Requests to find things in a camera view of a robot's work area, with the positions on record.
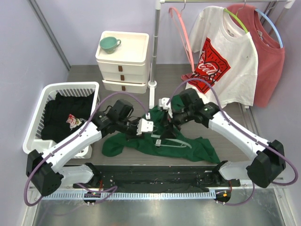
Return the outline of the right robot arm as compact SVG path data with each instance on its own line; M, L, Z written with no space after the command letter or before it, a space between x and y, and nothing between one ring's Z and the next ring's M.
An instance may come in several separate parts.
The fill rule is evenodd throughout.
M205 104L196 90L190 88L179 95L182 104L173 107L169 98L158 101L158 108L164 111L162 120L165 126L163 136L174 138L175 129L190 121L204 125L227 138L248 158L248 161L225 161L212 174L213 182L218 186L225 185L232 179L250 179L261 188L268 187L286 168L281 142L272 142L261 138L233 119L213 102Z

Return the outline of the mint green hanger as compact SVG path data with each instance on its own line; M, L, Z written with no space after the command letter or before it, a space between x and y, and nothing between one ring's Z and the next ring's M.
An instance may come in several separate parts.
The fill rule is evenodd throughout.
M156 147L168 147L168 148L179 148L179 149L184 149L188 148L191 149L192 146L180 138L176 139L162 139L160 136L163 132L163 129L160 129L156 126L153 128L153 132L150 133L150 137L154 139L154 145Z

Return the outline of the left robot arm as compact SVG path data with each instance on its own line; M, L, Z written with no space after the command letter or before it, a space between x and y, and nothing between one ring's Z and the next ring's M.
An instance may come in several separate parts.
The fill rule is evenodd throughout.
M140 137L138 126L142 118L130 120L133 110L133 105L128 101L117 100L108 112L96 112L90 122L85 122L76 132L52 148L42 153L31 151L27 158L26 175L39 193L48 196L60 186L77 183L97 187L101 174L93 164L69 167L65 164L85 147L116 131L129 138Z

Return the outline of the green t-shirt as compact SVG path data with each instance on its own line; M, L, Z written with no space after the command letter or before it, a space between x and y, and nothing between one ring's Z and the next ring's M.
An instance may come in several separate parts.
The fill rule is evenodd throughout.
M152 137L151 134L145 134L144 138L130 139L125 134L118 133L104 141L102 154L115 157L128 147L147 155L182 158L192 162L207 161L216 164L221 162L209 139L203 137L189 139L179 130L175 131L175 135L175 139L180 143Z

